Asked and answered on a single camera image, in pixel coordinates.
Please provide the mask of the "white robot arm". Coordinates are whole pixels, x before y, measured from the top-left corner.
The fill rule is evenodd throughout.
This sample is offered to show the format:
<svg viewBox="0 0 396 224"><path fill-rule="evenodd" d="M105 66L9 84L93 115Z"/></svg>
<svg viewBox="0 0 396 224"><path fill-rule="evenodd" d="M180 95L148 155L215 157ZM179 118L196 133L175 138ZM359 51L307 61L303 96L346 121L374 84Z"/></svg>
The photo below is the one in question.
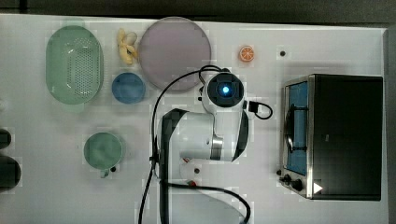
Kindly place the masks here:
<svg viewBox="0 0 396 224"><path fill-rule="evenodd" d="M161 118L157 132L160 150L160 217L171 224L170 188L189 188L181 175L184 159L235 161L248 143L248 115L242 81L225 69L202 89L203 113L175 108Z"/></svg>

